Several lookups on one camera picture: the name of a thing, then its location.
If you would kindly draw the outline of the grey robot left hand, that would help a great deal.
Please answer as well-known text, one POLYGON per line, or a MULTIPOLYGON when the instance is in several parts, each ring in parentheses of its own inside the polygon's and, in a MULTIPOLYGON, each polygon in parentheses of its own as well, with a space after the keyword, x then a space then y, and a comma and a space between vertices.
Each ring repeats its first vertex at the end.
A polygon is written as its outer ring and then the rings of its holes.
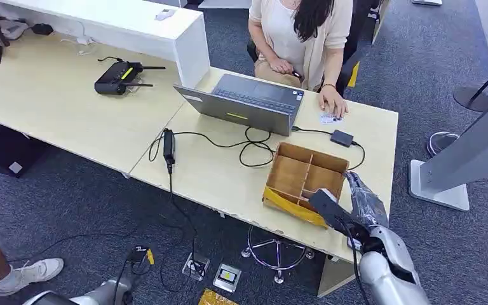
POLYGON ((125 265, 130 267, 132 289, 136 288, 140 279, 149 274, 155 264, 152 250, 144 245, 135 245, 126 256, 125 265))

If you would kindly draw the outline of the person's right hand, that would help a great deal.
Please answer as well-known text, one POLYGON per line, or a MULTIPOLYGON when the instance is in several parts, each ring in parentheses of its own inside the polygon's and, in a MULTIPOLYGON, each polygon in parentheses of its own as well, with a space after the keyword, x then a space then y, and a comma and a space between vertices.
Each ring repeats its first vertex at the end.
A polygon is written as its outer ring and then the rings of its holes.
POLYGON ((293 75, 294 68, 293 66, 284 59, 275 57, 268 60, 270 68, 273 71, 280 73, 280 74, 289 74, 293 75))

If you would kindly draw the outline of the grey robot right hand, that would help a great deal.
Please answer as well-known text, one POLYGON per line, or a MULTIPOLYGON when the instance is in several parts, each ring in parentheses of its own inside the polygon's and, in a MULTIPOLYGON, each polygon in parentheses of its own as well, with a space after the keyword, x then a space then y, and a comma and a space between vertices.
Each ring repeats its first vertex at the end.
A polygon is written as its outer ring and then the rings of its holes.
POLYGON ((317 189, 309 198, 309 203, 328 227, 365 243, 370 240, 375 227, 389 226, 388 215, 384 203, 357 173, 348 171, 344 177, 350 188, 352 211, 348 212, 340 206, 338 199, 325 188, 317 189))

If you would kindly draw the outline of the person's left hand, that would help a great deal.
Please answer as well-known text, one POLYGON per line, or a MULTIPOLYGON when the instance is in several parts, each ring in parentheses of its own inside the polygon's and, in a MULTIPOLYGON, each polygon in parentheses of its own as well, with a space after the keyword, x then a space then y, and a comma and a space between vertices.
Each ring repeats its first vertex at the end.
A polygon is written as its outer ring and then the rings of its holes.
POLYGON ((347 102, 332 84, 325 84, 321 87, 318 92, 318 103, 321 110, 333 114, 338 119, 349 111, 347 102))

